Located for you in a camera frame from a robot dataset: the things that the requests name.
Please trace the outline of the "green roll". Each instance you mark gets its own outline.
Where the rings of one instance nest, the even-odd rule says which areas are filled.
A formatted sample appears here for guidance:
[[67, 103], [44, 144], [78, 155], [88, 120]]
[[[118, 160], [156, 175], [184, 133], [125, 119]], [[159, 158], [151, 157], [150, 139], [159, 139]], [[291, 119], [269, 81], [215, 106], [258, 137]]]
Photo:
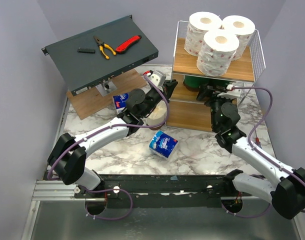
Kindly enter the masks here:
[[208, 84], [209, 81], [210, 79], [207, 77], [185, 75], [183, 84], [190, 91], [198, 91], [201, 85]]

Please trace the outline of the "beige brown paper roll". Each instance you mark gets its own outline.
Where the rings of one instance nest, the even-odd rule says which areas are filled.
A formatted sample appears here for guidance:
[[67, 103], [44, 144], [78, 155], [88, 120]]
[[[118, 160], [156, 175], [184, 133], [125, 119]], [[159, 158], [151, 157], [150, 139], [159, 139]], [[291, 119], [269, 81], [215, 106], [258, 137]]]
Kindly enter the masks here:
[[152, 113], [146, 118], [146, 125], [147, 126], [154, 126], [150, 127], [151, 130], [158, 130], [160, 129], [163, 124], [162, 122], [166, 119], [167, 116], [167, 106], [165, 102], [162, 100], [160, 101]]

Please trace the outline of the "short floral paper roll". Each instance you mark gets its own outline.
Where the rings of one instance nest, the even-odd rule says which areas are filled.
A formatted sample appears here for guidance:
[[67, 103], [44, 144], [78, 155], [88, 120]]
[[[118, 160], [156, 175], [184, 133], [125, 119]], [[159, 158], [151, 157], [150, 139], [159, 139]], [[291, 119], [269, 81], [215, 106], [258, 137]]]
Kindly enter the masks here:
[[237, 36], [225, 29], [210, 30], [204, 34], [196, 66], [205, 76], [226, 74], [239, 47]]

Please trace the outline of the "blue Tempo roll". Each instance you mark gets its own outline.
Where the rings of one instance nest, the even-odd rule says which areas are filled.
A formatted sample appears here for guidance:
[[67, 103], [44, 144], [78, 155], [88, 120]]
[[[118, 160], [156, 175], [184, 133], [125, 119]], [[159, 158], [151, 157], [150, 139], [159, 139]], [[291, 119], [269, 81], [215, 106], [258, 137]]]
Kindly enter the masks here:
[[159, 130], [153, 136], [148, 147], [154, 154], [165, 159], [170, 159], [175, 152], [178, 143], [177, 139]]
[[129, 94], [128, 93], [123, 93], [120, 95], [114, 95], [112, 97], [113, 100], [113, 104], [116, 110], [116, 113], [119, 114], [121, 113], [125, 107], [126, 107], [126, 101], [129, 98]]

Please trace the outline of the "small floral paper roll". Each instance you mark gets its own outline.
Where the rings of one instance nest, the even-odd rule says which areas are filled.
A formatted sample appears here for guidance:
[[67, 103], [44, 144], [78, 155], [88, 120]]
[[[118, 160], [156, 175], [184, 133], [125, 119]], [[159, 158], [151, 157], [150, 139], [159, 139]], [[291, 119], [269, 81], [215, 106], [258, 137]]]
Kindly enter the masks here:
[[200, 11], [191, 14], [187, 24], [184, 50], [192, 56], [198, 56], [204, 35], [208, 31], [220, 29], [221, 26], [221, 18], [212, 12]]

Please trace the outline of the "large floral paper roll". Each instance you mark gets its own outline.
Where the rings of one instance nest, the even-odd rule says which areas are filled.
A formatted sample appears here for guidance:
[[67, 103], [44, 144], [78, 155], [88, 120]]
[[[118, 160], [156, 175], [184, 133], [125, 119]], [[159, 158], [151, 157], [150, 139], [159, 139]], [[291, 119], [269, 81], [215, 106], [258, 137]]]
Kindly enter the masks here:
[[240, 15], [226, 16], [222, 20], [222, 29], [236, 35], [239, 40], [239, 46], [234, 54], [233, 61], [240, 59], [255, 32], [255, 24], [247, 17]]

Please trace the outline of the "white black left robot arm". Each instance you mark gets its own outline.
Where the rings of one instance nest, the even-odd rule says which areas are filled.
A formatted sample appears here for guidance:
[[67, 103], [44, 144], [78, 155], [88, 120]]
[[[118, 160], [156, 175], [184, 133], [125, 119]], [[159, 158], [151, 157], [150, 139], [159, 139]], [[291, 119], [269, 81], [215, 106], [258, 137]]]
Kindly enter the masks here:
[[86, 167], [86, 159], [95, 151], [134, 134], [140, 128], [152, 128], [152, 125], [144, 124], [143, 118], [150, 116], [159, 102], [167, 104], [177, 85], [178, 82], [173, 79], [167, 80], [161, 87], [152, 83], [149, 92], [134, 89], [128, 99], [135, 103], [137, 109], [125, 108], [110, 122], [80, 135], [62, 134], [47, 159], [50, 166], [47, 180], [61, 180], [65, 185], [77, 184], [86, 189], [91, 197], [99, 197], [104, 190], [103, 179]]

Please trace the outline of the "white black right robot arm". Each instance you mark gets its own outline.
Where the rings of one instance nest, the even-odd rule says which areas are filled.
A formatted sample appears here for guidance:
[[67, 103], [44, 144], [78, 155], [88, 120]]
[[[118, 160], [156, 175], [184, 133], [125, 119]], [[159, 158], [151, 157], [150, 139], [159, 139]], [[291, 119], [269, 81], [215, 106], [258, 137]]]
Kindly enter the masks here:
[[218, 145], [245, 160], [263, 175], [263, 179], [233, 170], [223, 178], [222, 189], [228, 196], [248, 193], [269, 203], [282, 217], [291, 220], [305, 213], [305, 169], [284, 164], [269, 155], [251, 140], [251, 134], [241, 131], [241, 119], [233, 100], [240, 96], [242, 87], [206, 83], [199, 87], [196, 97], [205, 100], [210, 108], [211, 130]]

